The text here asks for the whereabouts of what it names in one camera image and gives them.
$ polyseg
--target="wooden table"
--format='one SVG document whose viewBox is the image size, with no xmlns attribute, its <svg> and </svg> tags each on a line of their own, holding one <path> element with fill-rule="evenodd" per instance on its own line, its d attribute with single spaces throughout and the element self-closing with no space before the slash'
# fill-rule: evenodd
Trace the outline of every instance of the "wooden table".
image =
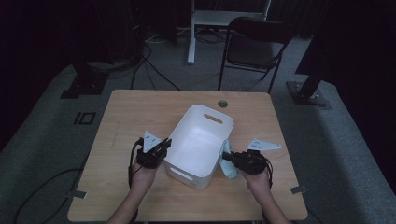
<svg viewBox="0 0 396 224">
<path fill-rule="evenodd" d="M 218 106 L 225 100 L 228 106 Z M 280 144 L 264 151 L 274 166 L 272 192 L 290 220 L 307 217 L 297 187 L 288 149 L 270 96 L 261 92 L 227 91 L 113 91 L 92 145 L 74 198 L 71 221 L 105 221 L 127 195 L 127 168 L 131 148 L 145 131 L 164 139 L 176 128 L 191 105 L 205 105 L 233 118 L 230 135 L 233 151 L 245 151 L 253 138 Z M 155 181 L 139 206 L 140 221 L 236 221 L 261 220 L 259 205 L 242 176 L 227 179 L 217 167 L 206 189 L 193 189 L 165 172 L 162 164 Z"/>
</svg>

